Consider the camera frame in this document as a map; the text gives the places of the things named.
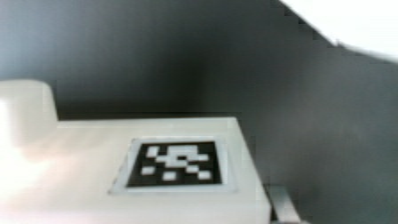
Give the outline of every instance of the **white surface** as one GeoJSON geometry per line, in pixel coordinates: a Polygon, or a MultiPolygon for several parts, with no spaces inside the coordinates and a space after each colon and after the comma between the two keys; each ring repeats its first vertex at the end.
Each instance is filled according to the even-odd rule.
{"type": "MultiPolygon", "coordinates": [[[[4,102],[15,102],[6,92],[0,97],[4,102]]],[[[29,108],[36,101],[22,102],[20,108],[29,108]]],[[[11,104],[2,105],[4,111],[11,111],[11,104]]],[[[34,109],[20,118],[33,114],[41,118],[34,109]]],[[[20,130],[31,130],[24,124],[20,130]]],[[[0,148],[8,158],[0,159],[0,170],[8,171],[0,172],[2,224],[269,224],[271,204],[235,118],[70,121],[52,127],[41,138],[0,148]],[[144,136],[224,139],[235,191],[187,192],[182,187],[175,192],[109,193],[132,140],[144,136]]],[[[4,134],[13,135],[4,123],[2,128],[4,134]]]]}
{"type": "Polygon", "coordinates": [[[0,146],[43,138],[57,126],[52,90],[31,80],[0,82],[0,146]]]}
{"type": "Polygon", "coordinates": [[[395,0],[281,0],[335,45],[398,62],[395,0]]]}

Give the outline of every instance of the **dark background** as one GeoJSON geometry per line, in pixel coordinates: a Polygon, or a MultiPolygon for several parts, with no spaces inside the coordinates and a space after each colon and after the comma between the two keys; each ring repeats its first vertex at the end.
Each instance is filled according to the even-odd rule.
{"type": "Polygon", "coordinates": [[[264,182],[317,224],[398,223],[398,66],[267,0],[0,0],[0,79],[61,119],[237,116],[264,182]]]}

